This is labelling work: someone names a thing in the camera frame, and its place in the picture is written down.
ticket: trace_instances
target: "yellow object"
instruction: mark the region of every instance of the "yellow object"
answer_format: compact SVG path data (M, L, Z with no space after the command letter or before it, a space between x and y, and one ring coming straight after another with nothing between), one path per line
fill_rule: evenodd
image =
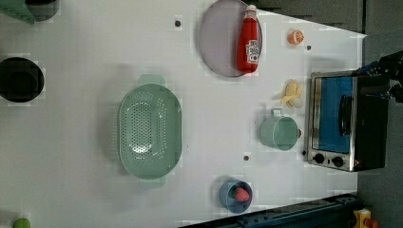
M362 209L354 211L354 214L356 217L356 225L354 228L368 228L368 226L364 225L364 220L371 218L371 211L368 209Z
M298 84L297 80L292 80L287 87L285 87L285 95L281 99L282 104L287 104L288 107L301 108L303 106L302 100L299 98L303 91L303 85Z

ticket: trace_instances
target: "plate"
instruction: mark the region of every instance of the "plate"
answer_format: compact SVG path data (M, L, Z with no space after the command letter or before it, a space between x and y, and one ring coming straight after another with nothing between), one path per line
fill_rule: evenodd
M244 75L237 69L237 47L246 7L239 0L220 0L207 10L202 19L199 33L201 55L205 63L220 75ZM258 25L261 51L262 35Z

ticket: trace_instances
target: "red ketchup bottle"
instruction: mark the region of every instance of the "red ketchup bottle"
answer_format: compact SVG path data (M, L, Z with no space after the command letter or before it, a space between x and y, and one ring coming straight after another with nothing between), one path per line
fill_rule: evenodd
M238 41L238 70L243 73L255 72L258 68L259 54L257 9L254 5L250 5L246 8L242 33Z

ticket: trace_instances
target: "black bowl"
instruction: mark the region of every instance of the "black bowl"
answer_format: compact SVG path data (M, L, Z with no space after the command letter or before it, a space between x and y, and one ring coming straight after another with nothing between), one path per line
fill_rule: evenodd
M0 63L0 96L25 103L35 99L44 88L41 68L24 58L9 58Z

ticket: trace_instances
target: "green mug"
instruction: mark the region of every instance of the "green mug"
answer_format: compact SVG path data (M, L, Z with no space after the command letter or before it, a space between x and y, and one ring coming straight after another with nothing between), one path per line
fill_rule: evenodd
M273 108L271 116L261 123L259 129L261 143L279 150L293 148L299 135L297 123L290 117L284 117L282 108Z

